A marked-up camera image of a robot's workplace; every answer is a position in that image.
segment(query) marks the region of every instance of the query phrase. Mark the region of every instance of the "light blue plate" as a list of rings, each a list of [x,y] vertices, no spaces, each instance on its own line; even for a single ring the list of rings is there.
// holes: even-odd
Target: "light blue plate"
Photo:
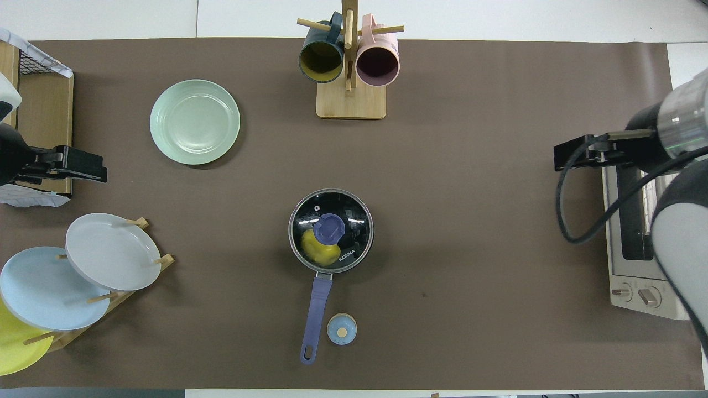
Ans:
[[[204,164],[224,155],[236,142],[239,107],[223,87],[185,80],[165,90],[152,107],[150,133],[168,158]]]
[[[327,323],[327,336],[339,346],[351,343],[356,337],[356,321],[351,315],[340,312]]]
[[[33,247],[10,258],[0,272],[0,296],[15,317],[55,331],[80,329],[98,321],[110,300],[86,301],[109,293],[83,279],[59,247]]]

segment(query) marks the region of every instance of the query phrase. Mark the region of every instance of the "blue mug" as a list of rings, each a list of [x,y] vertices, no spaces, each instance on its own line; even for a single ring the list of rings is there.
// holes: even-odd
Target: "blue mug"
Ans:
[[[300,50],[299,65],[302,74],[317,83],[333,81],[344,69],[344,38],[342,14],[335,12],[332,19],[320,21],[329,25],[329,32],[310,28]]]

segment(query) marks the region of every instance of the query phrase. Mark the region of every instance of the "pan handle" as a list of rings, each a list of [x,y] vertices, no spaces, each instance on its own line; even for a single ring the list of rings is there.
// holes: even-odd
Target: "pan handle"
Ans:
[[[329,277],[329,279],[323,279],[321,275]],[[332,275],[317,273],[312,283],[312,296],[310,296],[310,308],[307,312],[305,336],[302,339],[302,349],[300,350],[300,362],[305,365],[312,365],[317,355],[319,334],[322,330],[322,319],[324,318],[324,306],[327,304],[327,297],[329,297],[331,288]]]

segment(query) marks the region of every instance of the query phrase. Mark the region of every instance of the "mug handle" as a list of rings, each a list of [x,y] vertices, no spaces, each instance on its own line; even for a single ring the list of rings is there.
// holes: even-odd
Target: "mug handle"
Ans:
[[[312,283],[310,308],[307,312],[305,335],[302,338],[302,348],[300,349],[300,362],[305,365],[312,365],[317,355],[319,334],[322,331],[322,319],[324,318],[324,306],[327,304],[329,290],[332,288],[332,275],[329,275],[329,279],[320,278],[319,275],[317,273]]]
[[[339,38],[339,34],[342,31],[342,14],[338,13],[337,11],[334,11],[332,13],[332,18],[330,18],[329,20],[329,25],[331,27],[329,28],[327,41],[334,44],[337,42],[337,38]]]
[[[372,43],[376,43],[376,37],[372,30],[376,28],[376,22],[374,21],[374,15],[368,13],[362,17],[361,25],[361,36],[368,38]]]

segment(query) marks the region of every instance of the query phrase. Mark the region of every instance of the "mug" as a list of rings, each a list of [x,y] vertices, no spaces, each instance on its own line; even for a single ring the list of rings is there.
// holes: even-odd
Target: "mug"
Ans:
[[[361,39],[356,54],[356,73],[359,79],[370,86],[387,86],[396,80],[399,73],[398,39],[396,33],[372,34],[376,24],[374,16],[364,15]]]
[[[299,64],[302,74],[317,83],[333,81],[344,69],[344,39],[342,14],[335,12],[332,19],[320,21],[331,26],[329,32],[310,28],[300,50]]]

